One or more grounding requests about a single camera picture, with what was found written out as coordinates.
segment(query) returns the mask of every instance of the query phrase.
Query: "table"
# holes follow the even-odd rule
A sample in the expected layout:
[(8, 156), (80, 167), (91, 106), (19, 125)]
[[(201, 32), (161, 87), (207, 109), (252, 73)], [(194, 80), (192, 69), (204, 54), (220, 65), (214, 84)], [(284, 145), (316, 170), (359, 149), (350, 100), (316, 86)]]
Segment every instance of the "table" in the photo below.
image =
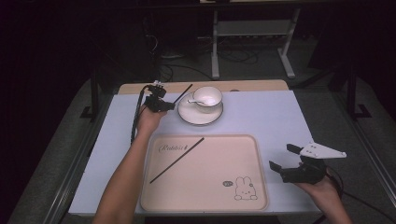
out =
[[(172, 102), (190, 83), (165, 83), (164, 100)], [(223, 91), (224, 111), (214, 123), (197, 127), (183, 122), (177, 111), (169, 111), (152, 138), (162, 134), (249, 134), (255, 137), (266, 179), (268, 206), (260, 211), (232, 212), (243, 215), (280, 215), (318, 212), (308, 195), (292, 184), (282, 182), (268, 161), (296, 167), (300, 158), (286, 150), (286, 144), (305, 146), (312, 135), (292, 91), (282, 80), (192, 82), (194, 89), (215, 86)], [(69, 213), (92, 216), (108, 179), (130, 145), (130, 134), (137, 93), (145, 84), (127, 84), (114, 96)], [(223, 212), (155, 212), (144, 210), (140, 202), (135, 212), (141, 216), (208, 216)]]

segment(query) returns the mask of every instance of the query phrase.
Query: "white tabletop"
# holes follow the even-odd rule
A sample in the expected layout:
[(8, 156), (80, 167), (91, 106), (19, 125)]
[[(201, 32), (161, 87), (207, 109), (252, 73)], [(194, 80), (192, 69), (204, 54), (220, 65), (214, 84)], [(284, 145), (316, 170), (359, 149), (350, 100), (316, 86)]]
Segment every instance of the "white tabletop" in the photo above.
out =
[[(164, 100), (173, 102), (178, 96), (177, 93), (168, 93)], [(107, 181), (130, 146), (137, 97), (137, 94), (114, 96), (69, 213), (82, 216), (95, 214)], [(269, 200), (265, 209), (251, 213), (279, 215), (317, 212), (309, 196), (293, 184), (283, 183), (268, 163), (273, 161), (285, 168), (297, 167), (300, 158), (288, 152), (286, 144), (304, 147), (313, 141), (293, 91), (224, 92), (223, 103), (221, 117), (207, 126), (193, 126), (185, 122), (177, 109), (168, 111), (153, 137), (160, 134), (249, 134), (256, 139), (261, 153)], [(140, 203), (136, 213), (143, 216), (163, 214), (148, 212)], [(186, 215), (182, 212), (173, 212), (172, 215), (179, 213)]]

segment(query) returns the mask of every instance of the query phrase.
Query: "spoon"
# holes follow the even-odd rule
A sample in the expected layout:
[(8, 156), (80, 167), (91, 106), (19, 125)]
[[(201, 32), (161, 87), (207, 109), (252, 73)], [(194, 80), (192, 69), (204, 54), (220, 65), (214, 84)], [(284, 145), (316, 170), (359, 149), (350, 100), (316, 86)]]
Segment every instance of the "spoon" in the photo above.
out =
[(206, 99), (206, 100), (188, 100), (189, 103), (202, 103), (205, 105), (213, 105), (216, 100), (214, 99)]

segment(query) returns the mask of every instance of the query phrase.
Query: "human hand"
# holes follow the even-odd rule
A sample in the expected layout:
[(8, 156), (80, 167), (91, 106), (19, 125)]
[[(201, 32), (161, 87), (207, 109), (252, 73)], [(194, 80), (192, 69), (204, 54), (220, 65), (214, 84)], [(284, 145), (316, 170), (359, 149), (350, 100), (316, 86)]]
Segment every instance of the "human hand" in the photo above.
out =
[(337, 188), (329, 177), (325, 176), (314, 185), (308, 183), (294, 184), (309, 194), (330, 223), (352, 223), (341, 202)]
[(142, 105), (139, 114), (137, 134), (152, 135), (158, 128), (161, 118), (166, 115), (166, 111), (154, 113), (148, 107)]

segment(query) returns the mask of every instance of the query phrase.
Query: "metal frame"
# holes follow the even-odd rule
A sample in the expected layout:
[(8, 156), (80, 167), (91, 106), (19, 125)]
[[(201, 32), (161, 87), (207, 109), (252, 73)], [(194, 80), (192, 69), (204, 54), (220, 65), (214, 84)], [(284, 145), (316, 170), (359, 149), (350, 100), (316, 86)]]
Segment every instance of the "metal frame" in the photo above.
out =
[[(286, 36), (286, 42), (283, 45), (282, 48), (279, 48), (278, 54), (279, 58), (283, 64), (283, 67), (285, 68), (286, 75), (288, 78), (295, 78), (295, 74), (293, 72), (293, 69), (290, 65), (289, 58), (288, 58), (288, 50), (290, 46), (290, 42), (292, 40), (293, 34), (294, 34), (294, 29), (298, 20), (298, 17), (300, 15), (300, 9), (295, 8), (291, 20), (287, 21), (261, 21), (260, 27), (262, 27), (263, 31), (253, 31), (249, 30), (248, 23), (249, 21), (243, 21), (246, 26), (240, 26), (240, 31), (235, 31), (231, 29), (227, 29), (227, 27), (223, 24), (225, 22), (219, 21), (218, 20), (218, 12), (214, 12), (214, 19), (213, 19), (213, 49), (212, 49), (212, 78), (213, 79), (219, 79), (219, 60), (218, 60), (218, 36), (230, 36), (230, 35), (285, 35)], [(238, 22), (241, 21), (226, 21), (227, 23), (230, 23), (231, 25), (237, 24)], [(283, 29), (282, 27), (278, 27), (279, 25), (286, 25), (288, 26), (287, 28)]]

